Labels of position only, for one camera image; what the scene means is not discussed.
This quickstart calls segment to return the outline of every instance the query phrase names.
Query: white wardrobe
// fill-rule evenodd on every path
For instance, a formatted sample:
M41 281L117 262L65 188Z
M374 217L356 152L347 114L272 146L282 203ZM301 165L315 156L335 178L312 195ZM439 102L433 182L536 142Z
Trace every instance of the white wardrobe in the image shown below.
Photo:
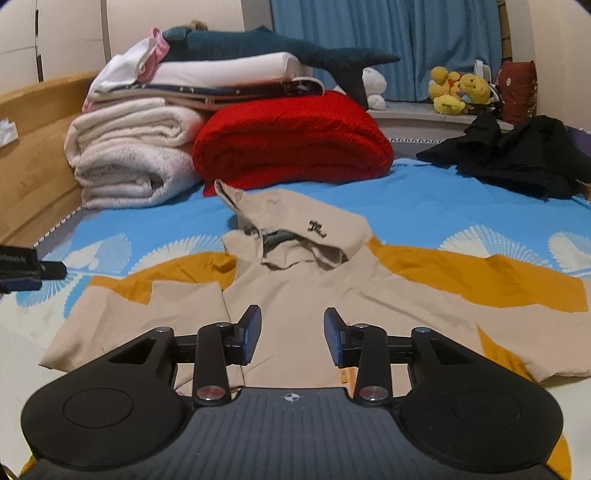
M11 0L0 10L0 93L105 65L101 0Z

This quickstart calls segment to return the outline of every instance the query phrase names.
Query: hoodie logo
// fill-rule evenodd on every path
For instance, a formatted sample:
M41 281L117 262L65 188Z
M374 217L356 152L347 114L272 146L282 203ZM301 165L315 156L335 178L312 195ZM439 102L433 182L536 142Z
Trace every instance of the hoodie logo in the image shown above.
M324 238L326 236L326 233L321 232L322 223L317 222L316 220L310 220L309 224L310 224L310 226L308 227L309 232L316 232L322 238Z

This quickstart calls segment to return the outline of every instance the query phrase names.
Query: blue curtain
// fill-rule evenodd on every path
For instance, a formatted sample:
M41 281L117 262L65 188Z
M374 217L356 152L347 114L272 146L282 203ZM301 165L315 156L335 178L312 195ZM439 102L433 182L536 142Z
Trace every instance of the blue curtain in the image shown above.
M496 0L271 0L277 33L325 47L371 47L400 56L376 66L388 100L428 97L430 70L471 72L476 59L501 66ZM327 88L335 82L315 72Z
M417 100L428 97L431 69L472 72L476 59L501 67L501 26L496 0L404 0L410 15Z
M271 0L277 33L324 47L371 47L394 53L400 61L375 68L388 81L388 99L415 99L413 51L408 9L394 0ZM314 72L327 88L335 81Z

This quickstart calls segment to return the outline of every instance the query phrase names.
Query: pink cloth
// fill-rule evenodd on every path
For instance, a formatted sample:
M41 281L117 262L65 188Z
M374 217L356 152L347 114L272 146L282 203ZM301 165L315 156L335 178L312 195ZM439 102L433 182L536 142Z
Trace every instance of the pink cloth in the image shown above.
M144 71L138 76L139 82L145 82L150 79L156 65L160 63L170 50L170 45L168 45L168 42L164 39L162 32L158 28L153 28L148 37L154 37L157 43L152 55L149 56L144 64Z

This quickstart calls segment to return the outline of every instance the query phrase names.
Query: red blanket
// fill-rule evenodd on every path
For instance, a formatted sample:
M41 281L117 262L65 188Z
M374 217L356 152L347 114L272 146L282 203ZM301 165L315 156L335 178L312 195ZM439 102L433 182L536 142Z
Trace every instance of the red blanket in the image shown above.
M217 112L199 132L193 164L205 181L243 190L289 181L346 182L385 175L392 145L353 100L324 96L257 100Z

